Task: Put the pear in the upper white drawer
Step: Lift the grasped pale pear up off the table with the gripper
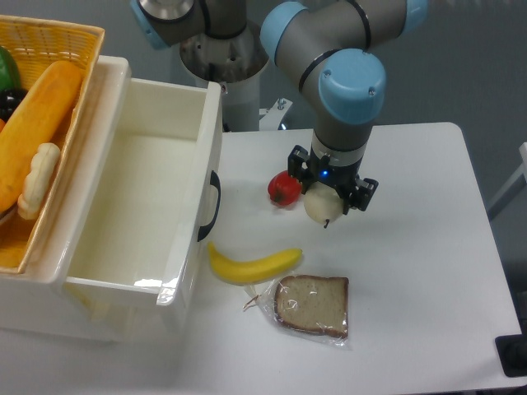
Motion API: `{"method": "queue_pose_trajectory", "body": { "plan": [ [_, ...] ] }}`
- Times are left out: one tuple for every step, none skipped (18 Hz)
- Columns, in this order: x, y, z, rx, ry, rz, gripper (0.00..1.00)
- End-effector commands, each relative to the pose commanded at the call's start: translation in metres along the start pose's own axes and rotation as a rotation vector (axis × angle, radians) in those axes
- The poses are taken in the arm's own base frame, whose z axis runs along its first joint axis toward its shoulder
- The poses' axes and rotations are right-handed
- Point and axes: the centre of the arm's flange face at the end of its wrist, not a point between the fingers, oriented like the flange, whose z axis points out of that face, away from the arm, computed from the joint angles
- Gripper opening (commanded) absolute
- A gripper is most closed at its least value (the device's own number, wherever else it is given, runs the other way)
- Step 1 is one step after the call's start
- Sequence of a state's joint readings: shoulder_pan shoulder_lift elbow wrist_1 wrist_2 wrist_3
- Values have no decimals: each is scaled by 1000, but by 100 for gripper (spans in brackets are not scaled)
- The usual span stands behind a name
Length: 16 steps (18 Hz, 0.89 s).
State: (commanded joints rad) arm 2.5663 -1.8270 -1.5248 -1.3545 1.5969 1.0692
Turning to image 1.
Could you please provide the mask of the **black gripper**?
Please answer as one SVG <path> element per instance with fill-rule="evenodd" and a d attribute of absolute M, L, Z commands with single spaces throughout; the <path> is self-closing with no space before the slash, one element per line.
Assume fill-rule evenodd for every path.
<path fill-rule="evenodd" d="M 287 173 L 300 183 L 302 193 L 315 183 L 334 189 L 343 200 L 344 215 L 350 210 L 365 211 L 379 182 L 358 177 L 364 152 L 364 145 L 351 151 L 338 151 L 322 142 L 312 142 L 309 154 L 304 147 L 295 145 L 287 157 Z"/>

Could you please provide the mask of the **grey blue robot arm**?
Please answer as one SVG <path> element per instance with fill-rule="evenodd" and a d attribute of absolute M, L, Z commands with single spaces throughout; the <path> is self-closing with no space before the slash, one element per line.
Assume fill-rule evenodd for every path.
<path fill-rule="evenodd" d="M 287 1 L 261 25 L 243 1 L 133 1 L 131 8 L 152 47 L 178 45 L 197 80 L 231 91 L 278 67 L 316 115 L 311 146 L 291 151 L 288 174 L 305 194 L 329 189 L 339 214 L 367 209 L 378 183 L 359 168 L 386 89 L 371 49 L 421 25 L 427 2 L 337 1 L 311 11 Z"/>

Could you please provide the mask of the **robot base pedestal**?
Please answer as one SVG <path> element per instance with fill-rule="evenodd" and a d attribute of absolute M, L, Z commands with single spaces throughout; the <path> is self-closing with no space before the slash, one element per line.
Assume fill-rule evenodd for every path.
<path fill-rule="evenodd" d="M 195 85 L 220 85 L 226 131 L 259 129 L 260 76 L 268 65 L 259 32 L 259 26 L 248 21 L 236 37 L 216 39 L 200 34 L 180 44 L 180 60 Z"/>

